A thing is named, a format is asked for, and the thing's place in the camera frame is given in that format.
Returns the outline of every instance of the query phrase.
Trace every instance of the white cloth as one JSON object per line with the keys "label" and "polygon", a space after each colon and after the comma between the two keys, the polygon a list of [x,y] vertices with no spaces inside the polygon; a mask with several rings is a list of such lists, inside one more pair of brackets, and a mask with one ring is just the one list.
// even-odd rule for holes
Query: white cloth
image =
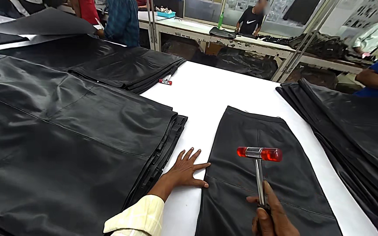
{"label": "white cloth", "polygon": [[363,52],[372,53],[378,48],[378,23],[366,29],[354,42],[353,47],[360,47]]}

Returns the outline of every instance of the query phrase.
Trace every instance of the red shirt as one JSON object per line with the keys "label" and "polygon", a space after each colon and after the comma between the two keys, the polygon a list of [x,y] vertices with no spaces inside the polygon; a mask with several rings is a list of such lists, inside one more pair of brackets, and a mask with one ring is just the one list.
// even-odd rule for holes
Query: red shirt
{"label": "red shirt", "polygon": [[94,0],[78,0],[80,3],[81,18],[90,22],[92,25],[97,25],[96,18],[99,19],[97,14],[96,5]]}
{"label": "red shirt", "polygon": [[138,6],[145,6],[147,4],[147,0],[136,0]]}

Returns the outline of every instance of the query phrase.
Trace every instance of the blue checkered shirt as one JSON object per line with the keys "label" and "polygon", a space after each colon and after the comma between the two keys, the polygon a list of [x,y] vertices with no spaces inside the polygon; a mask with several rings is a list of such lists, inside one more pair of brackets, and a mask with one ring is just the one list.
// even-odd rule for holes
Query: blue checkered shirt
{"label": "blue checkered shirt", "polygon": [[105,37],[129,47],[139,47],[138,6],[135,0],[107,0]]}

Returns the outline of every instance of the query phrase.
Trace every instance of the white table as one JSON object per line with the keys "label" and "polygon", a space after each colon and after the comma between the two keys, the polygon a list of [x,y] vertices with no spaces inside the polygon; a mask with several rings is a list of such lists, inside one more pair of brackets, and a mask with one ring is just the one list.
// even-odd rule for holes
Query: white table
{"label": "white table", "polygon": [[[32,43],[0,45],[0,49]],[[171,80],[171,86],[156,84],[142,94],[189,117],[165,172],[174,164],[181,150],[191,147],[202,149],[196,164],[207,162],[218,123],[227,105],[250,113],[279,116],[287,122],[310,159],[343,235],[378,236],[373,224],[334,171],[310,126],[276,92],[278,83],[193,62],[185,62]],[[243,86],[243,92],[235,89],[235,84]],[[203,179],[204,175],[205,170],[202,170],[194,176]],[[162,236],[193,236],[200,201],[201,189],[180,187],[173,190],[165,203]]]}

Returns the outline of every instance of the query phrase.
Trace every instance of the green bottle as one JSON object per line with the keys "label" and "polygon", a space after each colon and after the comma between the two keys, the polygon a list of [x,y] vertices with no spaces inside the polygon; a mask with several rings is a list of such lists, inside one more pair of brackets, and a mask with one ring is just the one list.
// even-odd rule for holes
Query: green bottle
{"label": "green bottle", "polygon": [[223,24],[224,12],[221,13],[220,19],[218,20],[218,29],[221,29],[221,25]]}

